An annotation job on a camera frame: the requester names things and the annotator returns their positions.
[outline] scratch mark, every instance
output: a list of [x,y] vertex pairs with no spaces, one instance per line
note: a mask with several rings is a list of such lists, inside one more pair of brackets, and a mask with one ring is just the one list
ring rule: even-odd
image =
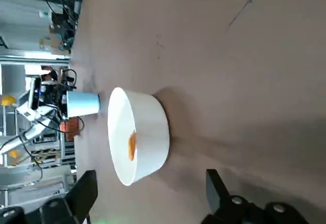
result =
[[251,4],[253,2],[253,0],[247,0],[246,3],[244,4],[244,6],[240,9],[239,12],[237,12],[237,14],[233,17],[233,19],[231,20],[231,22],[228,25],[228,28],[231,27],[231,25],[237,20],[237,18],[244,12],[244,10],[246,9],[246,7]]

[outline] orange object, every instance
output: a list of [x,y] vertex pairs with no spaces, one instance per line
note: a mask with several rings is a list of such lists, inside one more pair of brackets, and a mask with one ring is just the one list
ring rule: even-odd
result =
[[70,118],[67,122],[61,123],[61,130],[66,133],[66,139],[68,141],[73,140],[76,135],[79,135],[79,119],[78,118]]
[[128,156],[131,161],[134,159],[134,152],[136,151],[136,132],[133,131],[129,137],[128,142]]
[[13,158],[17,158],[18,157],[18,151],[17,149],[14,149],[12,151],[9,152],[9,156],[13,157]]

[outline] robotic arm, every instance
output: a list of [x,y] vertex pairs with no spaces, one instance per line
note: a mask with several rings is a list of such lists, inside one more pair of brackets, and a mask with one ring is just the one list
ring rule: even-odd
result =
[[[26,119],[33,123],[32,127],[22,135],[12,138],[1,148],[0,154],[8,153],[11,150],[21,146],[27,140],[33,140],[38,137],[47,127],[55,128],[58,125],[53,123],[53,118],[58,113],[58,106],[40,103],[41,78],[34,78],[31,82],[31,89],[25,92],[16,102],[16,109]],[[12,101],[5,100],[5,104],[12,104]]]

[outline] yellow ball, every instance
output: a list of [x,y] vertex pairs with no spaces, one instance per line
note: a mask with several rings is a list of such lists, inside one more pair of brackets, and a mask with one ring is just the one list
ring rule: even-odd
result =
[[9,106],[16,103],[16,99],[12,95],[4,95],[1,99],[1,105],[2,106]]

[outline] white bowl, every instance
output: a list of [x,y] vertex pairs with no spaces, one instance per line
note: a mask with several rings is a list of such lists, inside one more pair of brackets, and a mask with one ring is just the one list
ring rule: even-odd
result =
[[[108,140],[120,181],[130,186],[162,167],[170,146],[169,126],[161,104],[147,94],[122,88],[112,91],[107,110]],[[136,131],[134,160],[128,157],[128,141]]]

